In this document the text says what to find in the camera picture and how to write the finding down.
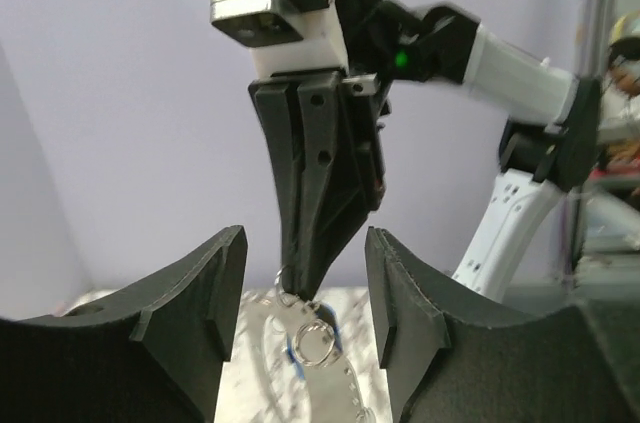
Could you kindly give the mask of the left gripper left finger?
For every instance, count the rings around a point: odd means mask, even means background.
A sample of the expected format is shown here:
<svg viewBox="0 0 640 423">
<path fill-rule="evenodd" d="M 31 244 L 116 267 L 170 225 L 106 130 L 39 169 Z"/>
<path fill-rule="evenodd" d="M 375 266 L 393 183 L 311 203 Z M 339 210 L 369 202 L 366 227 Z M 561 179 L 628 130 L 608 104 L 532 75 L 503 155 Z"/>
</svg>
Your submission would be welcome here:
<svg viewBox="0 0 640 423">
<path fill-rule="evenodd" d="M 246 233 L 55 317 L 1 324 L 5 422 L 210 422 L 233 349 Z"/>
</svg>

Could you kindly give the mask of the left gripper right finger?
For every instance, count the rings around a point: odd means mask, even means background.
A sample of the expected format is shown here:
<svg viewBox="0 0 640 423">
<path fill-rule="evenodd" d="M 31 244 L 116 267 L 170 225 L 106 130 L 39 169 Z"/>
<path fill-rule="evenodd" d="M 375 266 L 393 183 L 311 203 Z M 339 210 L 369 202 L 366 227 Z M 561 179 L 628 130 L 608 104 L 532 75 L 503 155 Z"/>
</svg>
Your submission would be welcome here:
<svg viewBox="0 0 640 423">
<path fill-rule="evenodd" d="M 576 298 L 531 315 L 455 282 L 386 230 L 368 230 L 365 253 L 395 421 L 638 420 L 636 299 Z"/>
</svg>

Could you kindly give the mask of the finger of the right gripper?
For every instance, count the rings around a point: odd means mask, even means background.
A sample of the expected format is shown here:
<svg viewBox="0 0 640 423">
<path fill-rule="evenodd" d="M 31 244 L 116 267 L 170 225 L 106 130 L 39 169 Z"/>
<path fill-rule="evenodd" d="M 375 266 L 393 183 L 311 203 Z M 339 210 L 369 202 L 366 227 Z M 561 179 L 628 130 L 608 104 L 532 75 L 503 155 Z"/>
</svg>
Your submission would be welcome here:
<svg viewBox="0 0 640 423">
<path fill-rule="evenodd" d="M 304 127 L 297 85 L 291 80 L 257 80 L 249 93 L 268 147 L 281 222 L 281 282 L 299 286 L 299 229 Z"/>
<path fill-rule="evenodd" d="M 313 296 L 373 210 L 373 105 L 338 71 L 296 89 L 301 144 L 294 291 Z"/>
</svg>

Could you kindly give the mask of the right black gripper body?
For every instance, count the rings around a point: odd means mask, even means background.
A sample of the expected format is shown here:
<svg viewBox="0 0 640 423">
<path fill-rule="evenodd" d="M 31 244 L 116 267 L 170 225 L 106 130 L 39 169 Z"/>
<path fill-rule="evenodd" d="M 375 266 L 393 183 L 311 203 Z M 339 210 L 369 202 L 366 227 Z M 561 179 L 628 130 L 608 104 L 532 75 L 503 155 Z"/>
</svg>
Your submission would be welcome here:
<svg viewBox="0 0 640 423">
<path fill-rule="evenodd" d="M 371 96 L 339 90 L 329 129 L 329 201 L 335 207 L 379 207 L 384 165 L 378 119 L 388 114 L 393 81 L 424 83 L 433 78 L 461 84 L 480 26 L 450 4 L 410 10 L 395 0 L 335 0 L 352 70 L 374 74 Z"/>
</svg>

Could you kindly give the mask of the steel key organizer plate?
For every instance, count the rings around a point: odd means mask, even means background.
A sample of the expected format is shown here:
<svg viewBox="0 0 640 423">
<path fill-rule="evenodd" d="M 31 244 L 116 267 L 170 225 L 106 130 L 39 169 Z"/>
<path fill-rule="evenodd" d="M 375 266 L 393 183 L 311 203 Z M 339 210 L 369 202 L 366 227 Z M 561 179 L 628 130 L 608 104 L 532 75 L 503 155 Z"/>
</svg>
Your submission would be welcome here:
<svg viewBox="0 0 640 423">
<path fill-rule="evenodd" d="M 245 335 L 274 422 L 374 422 L 341 341 L 335 314 L 277 288 L 244 299 Z M 278 392 L 275 370 L 291 367 L 304 385 Z"/>
</svg>

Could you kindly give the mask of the blue tag key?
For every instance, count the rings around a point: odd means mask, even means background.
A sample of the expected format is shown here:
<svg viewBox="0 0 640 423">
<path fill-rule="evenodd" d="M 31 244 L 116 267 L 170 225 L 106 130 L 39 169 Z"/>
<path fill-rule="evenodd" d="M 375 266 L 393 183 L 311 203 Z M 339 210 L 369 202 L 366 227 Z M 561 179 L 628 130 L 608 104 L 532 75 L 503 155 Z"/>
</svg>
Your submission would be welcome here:
<svg viewBox="0 0 640 423">
<path fill-rule="evenodd" d="M 293 337 L 286 338 L 286 355 L 296 376 L 304 380 L 307 369 L 325 368 L 342 355 L 342 344 L 333 309 L 323 303 L 311 304 L 309 322 L 303 323 Z"/>
</svg>

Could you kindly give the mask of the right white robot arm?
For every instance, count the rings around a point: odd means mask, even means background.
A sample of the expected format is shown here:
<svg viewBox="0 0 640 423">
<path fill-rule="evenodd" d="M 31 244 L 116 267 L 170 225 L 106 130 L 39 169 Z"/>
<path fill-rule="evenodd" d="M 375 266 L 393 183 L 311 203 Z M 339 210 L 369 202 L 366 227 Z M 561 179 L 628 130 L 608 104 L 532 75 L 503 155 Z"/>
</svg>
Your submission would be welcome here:
<svg viewBox="0 0 640 423">
<path fill-rule="evenodd" d="M 454 279 L 500 300 L 550 210 L 591 171 L 601 82 L 552 68 L 451 3 L 287 0 L 309 24 L 249 92 L 281 219 L 279 284 L 311 300 L 385 192 L 380 118 L 396 81 L 466 87 L 509 116 L 492 198 Z"/>
</svg>

